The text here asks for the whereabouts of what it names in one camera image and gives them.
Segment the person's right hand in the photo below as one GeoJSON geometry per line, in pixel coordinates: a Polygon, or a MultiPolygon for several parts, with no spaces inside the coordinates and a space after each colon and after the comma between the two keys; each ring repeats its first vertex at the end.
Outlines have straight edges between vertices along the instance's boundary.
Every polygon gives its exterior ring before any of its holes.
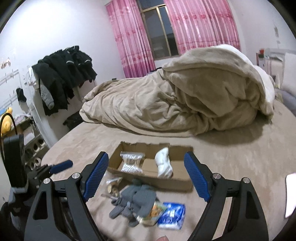
{"type": "Polygon", "coordinates": [[[169,239],[167,236],[162,236],[162,237],[158,238],[157,241],[169,241],[169,239]]]}

